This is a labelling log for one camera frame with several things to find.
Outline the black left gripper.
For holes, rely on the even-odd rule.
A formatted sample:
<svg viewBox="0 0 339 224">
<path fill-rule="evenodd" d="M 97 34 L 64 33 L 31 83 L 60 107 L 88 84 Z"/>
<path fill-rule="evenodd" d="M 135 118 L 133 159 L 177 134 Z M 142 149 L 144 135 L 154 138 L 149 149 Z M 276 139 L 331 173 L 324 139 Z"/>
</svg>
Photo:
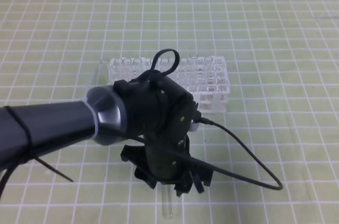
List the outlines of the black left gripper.
<svg viewBox="0 0 339 224">
<path fill-rule="evenodd" d="M 157 121 L 133 122 L 127 125 L 130 137 L 143 136 L 143 146 L 124 146 L 122 161 L 135 165 L 135 178 L 144 181 L 151 189 L 158 182 L 174 185 L 176 196 L 188 194 L 195 187 L 199 194 L 204 186 L 210 186 L 213 170 L 203 163 L 194 162 L 190 155 L 188 137 L 190 122 Z"/>
</svg>

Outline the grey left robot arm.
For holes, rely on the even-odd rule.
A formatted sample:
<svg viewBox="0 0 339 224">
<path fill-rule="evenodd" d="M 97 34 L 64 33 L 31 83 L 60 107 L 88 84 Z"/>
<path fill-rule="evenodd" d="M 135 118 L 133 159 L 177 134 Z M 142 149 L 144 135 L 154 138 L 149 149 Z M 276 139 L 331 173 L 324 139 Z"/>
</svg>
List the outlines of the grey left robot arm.
<svg viewBox="0 0 339 224">
<path fill-rule="evenodd" d="M 188 131 L 197 108 L 187 90 L 158 71 L 94 87 L 83 101 L 4 106 L 1 187 L 19 165 L 83 140 L 109 146 L 143 137 L 141 146 L 125 146 L 120 155 L 135 165 L 136 178 L 151 188 L 173 185 L 177 196 L 192 187 L 202 193 L 213 171 L 190 155 Z"/>
</svg>

